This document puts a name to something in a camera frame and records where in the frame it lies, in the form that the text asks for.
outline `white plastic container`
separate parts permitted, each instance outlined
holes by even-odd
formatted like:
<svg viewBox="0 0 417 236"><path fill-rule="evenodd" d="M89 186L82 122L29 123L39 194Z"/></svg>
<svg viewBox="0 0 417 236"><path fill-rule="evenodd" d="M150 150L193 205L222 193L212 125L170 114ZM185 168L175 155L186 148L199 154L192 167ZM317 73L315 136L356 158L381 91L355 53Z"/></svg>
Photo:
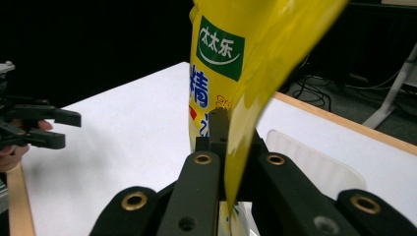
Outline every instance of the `white plastic container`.
<svg viewBox="0 0 417 236"><path fill-rule="evenodd" d="M276 130L268 132L266 145L269 151L288 156L323 194L334 200L343 190L367 189L365 179L353 168Z"/></svg>

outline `wooden table edge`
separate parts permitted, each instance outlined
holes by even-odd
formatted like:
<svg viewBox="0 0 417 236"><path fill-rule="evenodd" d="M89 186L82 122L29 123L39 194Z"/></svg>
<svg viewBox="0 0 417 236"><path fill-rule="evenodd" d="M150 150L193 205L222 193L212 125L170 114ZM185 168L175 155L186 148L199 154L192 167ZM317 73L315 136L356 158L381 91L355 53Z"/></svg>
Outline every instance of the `wooden table edge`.
<svg viewBox="0 0 417 236"><path fill-rule="evenodd" d="M28 190L21 163L7 172L7 189L9 192L10 235L35 235Z"/></svg>

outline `white stand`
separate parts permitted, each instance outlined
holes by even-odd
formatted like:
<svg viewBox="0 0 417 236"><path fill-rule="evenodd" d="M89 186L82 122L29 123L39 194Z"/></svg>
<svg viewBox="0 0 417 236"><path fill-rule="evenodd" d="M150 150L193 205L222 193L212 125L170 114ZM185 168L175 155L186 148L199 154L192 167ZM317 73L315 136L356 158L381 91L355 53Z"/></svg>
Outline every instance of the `white stand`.
<svg viewBox="0 0 417 236"><path fill-rule="evenodd" d="M412 80L417 80L416 56L417 43L414 45L413 50L402 65L386 99L384 100L383 105L363 123L364 126L372 129L377 128L393 111L394 106L392 105L392 102L395 100L395 97L398 94L398 91L401 89L402 85L411 84Z"/></svg>

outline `dark floor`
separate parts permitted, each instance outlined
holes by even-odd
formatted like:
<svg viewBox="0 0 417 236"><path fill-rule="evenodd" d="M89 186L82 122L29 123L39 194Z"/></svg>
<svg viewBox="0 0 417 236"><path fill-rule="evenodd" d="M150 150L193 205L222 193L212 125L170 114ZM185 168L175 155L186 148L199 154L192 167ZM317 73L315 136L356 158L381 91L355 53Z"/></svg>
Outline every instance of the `dark floor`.
<svg viewBox="0 0 417 236"><path fill-rule="evenodd" d="M303 76L291 83L284 93L362 124L381 107L389 88L370 86L354 79L340 88L326 78ZM395 109L376 130L417 146L416 104L416 88L403 86L393 103Z"/></svg>

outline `screw hole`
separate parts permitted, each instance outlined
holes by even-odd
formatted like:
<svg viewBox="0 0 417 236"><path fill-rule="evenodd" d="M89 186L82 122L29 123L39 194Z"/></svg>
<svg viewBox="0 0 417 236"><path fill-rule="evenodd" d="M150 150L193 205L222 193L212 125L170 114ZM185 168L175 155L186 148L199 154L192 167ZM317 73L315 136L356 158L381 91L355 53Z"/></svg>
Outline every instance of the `screw hole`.
<svg viewBox="0 0 417 236"><path fill-rule="evenodd" d="M319 215L314 218L314 224L316 227L325 234L334 235L339 233L339 227L330 218Z"/></svg>
<svg viewBox="0 0 417 236"><path fill-rule="evenodd" d="M147 204L148 197L141 191L130 193L122 201L122 208L125 210L135 210Z"/></svg>
<svg viewBox="0 0 417 236"><path fill-rule="evenodd" d="M192 231L196 227L196 219L191 216L185 216L178 222L178 226L182 231Z"/></svg>
<svg viewBox="0 0 417 236"><path fill-rule="evenodd" d="M350 198L350 202L358 209L369 214L377 214L381 212L381 207L378 203L364 196L353 196Z"/></svg>
<svg viewBox="0 0 417 236"><path fill-rule="evenodd" d="M274 165L283 165L285 163L285 159L282 156L272 154L267 157L269 163Z"/></svg>
<svg viewBox="0 0 417 236"><path fill-rule="evenodd" d="M201 154L196 156L194 161L198 164L209 164L211 162L211 156Z"/></svg>

